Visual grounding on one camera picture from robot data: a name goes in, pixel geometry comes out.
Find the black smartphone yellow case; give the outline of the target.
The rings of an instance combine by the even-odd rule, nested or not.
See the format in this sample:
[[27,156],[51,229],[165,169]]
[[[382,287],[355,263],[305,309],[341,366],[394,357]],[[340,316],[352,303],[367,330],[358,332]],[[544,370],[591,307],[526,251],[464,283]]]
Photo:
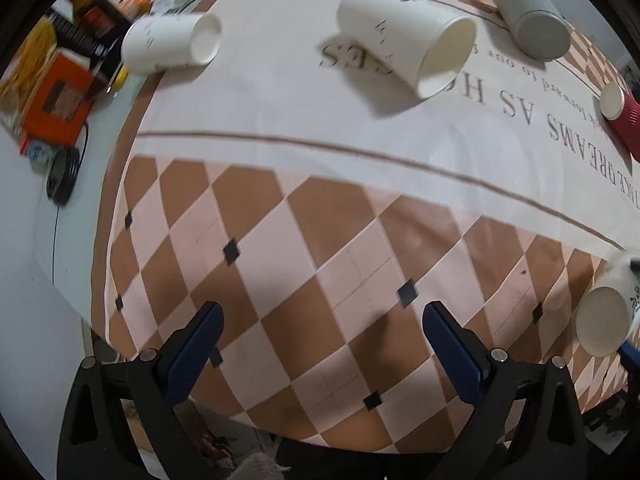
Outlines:
[[101,91],[104,93],[117,92],[128,78],[129,72],[119,56],[104,58],[96,71],[96,80],[99,81]]

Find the yellow plastic bag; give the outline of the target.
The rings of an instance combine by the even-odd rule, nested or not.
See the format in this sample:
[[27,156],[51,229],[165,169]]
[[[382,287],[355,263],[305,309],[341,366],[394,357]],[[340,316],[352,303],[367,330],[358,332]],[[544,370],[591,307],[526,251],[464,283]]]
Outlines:
[[1,123],[14,138],[21,134],[26,105],[55,48],[54,27],[47,18],[40,18],[1,77]]

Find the grey ribbed mug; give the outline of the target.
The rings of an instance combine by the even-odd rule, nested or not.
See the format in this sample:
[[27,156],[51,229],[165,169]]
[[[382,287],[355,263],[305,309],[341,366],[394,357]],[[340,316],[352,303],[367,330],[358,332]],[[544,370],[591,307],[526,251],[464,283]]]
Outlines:
[[570,28],[551,0],[494,0],[518,47],[538,61],[570,50]]

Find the checkered brown pink tablecloth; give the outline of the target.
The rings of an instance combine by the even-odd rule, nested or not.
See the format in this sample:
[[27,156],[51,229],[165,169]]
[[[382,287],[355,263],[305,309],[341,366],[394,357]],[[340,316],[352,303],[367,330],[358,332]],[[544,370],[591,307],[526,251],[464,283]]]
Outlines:
[[539,64],[491,0],[423,0],[477,36],[418,101],[338,34],[340,1],[203,2],[218,55],[145,83],[107,169],[93,328],[135,356],[216,301],[221,363],[194,399],[336,448],[440,451],[461,430],[432,300],[488,347],[563,358],[581,408],[605,401],[626,372],[571,319],[639,244],[639,168],[597,107],[620,72],[580,32]]

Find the white paper cup lying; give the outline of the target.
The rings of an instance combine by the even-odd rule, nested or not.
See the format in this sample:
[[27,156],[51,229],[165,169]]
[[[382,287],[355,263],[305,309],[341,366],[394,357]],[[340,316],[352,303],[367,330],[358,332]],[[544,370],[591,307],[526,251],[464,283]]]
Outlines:
[[206,66],[219,52],[222,25],[211,13],[150,15],[122,40],[122,62],[135,74]]
[[340,31],[426,100],[444,90],[470,57],[472,18],[427,0],[341,0]]

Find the small blue white packet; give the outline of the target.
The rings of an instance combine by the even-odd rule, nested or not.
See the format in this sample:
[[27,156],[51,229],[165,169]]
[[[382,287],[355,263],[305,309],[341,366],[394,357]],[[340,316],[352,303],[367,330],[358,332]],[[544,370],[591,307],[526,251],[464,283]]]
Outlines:
[[28,139],[24,146],[23,155],[35,164],[47,166],[54,154],[54,149],[46,142]]

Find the black box behind bottle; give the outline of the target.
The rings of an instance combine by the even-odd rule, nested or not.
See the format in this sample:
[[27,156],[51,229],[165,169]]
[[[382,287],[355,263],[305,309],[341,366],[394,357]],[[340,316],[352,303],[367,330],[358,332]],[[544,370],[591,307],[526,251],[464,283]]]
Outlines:
[[69,21],[53,8],[47,10],[44,16],[53,26],[56,43],[61,47],[72,50],[90,60],[102,60],[108,53],[108,47],[84,32],[79,26]]

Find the white paper cup lying centre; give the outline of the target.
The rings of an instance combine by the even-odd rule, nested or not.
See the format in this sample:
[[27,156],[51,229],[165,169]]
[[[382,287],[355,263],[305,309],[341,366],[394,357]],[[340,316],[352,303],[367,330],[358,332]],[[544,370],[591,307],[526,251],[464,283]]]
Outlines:
[[426,100],[444,90],[470,57],[472,18],[427,0],[341,0],[340,31]]

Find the black round lid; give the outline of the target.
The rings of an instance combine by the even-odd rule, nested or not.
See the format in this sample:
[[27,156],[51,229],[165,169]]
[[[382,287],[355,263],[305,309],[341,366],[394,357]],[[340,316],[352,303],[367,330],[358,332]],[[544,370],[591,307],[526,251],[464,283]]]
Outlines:
[[60,148],[52,158],[47,176],[47,198],[56,206],[70,199],[80,167],[80,151],[73,146]]

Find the white paper cup lying left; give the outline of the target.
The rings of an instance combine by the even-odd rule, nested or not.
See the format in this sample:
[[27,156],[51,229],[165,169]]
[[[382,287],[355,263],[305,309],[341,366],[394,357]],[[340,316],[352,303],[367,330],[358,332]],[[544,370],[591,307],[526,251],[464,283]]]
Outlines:
[[206,66],[219,52],[222,25],[211,13],[150,15],[122,40],[122,62],[135,74]]

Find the orange gift box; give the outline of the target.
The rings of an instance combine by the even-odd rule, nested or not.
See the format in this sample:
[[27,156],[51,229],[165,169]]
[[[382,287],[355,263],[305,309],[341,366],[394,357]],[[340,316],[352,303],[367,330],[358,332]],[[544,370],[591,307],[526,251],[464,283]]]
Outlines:
[[92,107],[94,75],[57,50],[27,101],[21,120],[25,136],[50,145],[73,146]]

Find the white paper cup with print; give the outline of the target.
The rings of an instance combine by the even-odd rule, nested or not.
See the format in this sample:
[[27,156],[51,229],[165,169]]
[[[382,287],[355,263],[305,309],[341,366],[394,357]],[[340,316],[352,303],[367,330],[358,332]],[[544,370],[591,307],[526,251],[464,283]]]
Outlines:
[[620,252],[580,300],[575,330],[585,352],[603,358],[617,351],[639,324],[639,253]]

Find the dark wine bottle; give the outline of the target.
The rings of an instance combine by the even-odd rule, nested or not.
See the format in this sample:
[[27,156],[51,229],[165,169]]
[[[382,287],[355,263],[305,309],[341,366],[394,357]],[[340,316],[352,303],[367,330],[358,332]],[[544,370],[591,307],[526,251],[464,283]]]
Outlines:
[[122,39],[131,22],[111,0],[67,0],[73,7],[74,21],[104,47]]

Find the red paper cup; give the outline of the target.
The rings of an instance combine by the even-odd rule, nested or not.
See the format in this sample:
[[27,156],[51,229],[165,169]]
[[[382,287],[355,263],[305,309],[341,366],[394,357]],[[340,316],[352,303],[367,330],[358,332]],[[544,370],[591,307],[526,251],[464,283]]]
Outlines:
[[608,82],[601,90],[600,111],[623,141],[628,152],[640,160],[639,103],[617,82]]

